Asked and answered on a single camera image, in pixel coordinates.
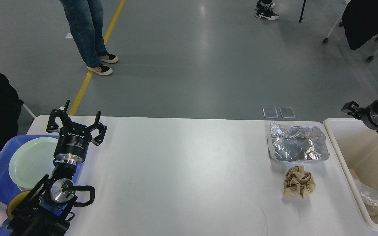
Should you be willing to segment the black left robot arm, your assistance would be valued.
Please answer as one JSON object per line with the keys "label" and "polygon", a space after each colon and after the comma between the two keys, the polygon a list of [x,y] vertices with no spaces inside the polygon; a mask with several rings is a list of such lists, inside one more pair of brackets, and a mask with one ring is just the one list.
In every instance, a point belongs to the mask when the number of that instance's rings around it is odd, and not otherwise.
{"label": "black left robot arm", "polygon": [[75,217],[72,208],[94,202],[94,187],[76,185],[73,176],[85,161],[89,144],[103,142],[107,126],[100,122],[100,111],[90,126],[73,122],[67,114],[69,103],[53,109],[48,119],[46,131],[59,133],[52,174],[44,175],[18,204],[12,200],[7,208],[3,227],[12,236],[63,236]]}

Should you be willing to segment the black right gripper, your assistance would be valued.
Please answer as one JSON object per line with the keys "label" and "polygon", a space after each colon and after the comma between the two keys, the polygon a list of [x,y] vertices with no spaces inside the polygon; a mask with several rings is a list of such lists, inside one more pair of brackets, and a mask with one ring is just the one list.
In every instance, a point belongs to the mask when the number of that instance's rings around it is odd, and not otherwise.
{"label": "black right gripper", "polygon": [[355,101],[351,101],[345,103],[341,111],[357,120],[362,120],[366,127],[376,130],[378,134],[378,104],[370,104],[363,108]]}

